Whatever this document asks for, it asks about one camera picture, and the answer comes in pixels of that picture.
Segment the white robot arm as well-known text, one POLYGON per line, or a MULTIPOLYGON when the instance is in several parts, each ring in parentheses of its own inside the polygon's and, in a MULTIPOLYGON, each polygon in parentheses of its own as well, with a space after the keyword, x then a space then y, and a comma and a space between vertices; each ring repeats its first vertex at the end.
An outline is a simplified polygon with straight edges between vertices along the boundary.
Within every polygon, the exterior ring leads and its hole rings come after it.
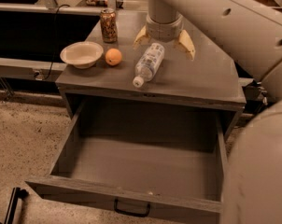
POLYGON ((282 224, 282 13, 254 0, 149 0, 150 36, 180 13, 275 99, 236 140, 220 224, 282 224))

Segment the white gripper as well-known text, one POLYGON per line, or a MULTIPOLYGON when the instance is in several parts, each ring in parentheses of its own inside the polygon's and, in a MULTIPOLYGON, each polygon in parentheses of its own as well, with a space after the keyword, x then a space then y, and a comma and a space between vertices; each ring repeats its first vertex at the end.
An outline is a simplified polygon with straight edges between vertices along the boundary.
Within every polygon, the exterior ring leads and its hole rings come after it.
POLYGON ((181 15, 178 15, 178 18, 170 23, 160 23, 147 16, 146 26, 137 34, 133 48, 138 49, 141 45, 148 44, 151 38, 162 42, 175 40, 174 47, 185 53, 187 58, 193 61, 195 58, 193 41, 188 32, 182 29, 183 17, 181 15))

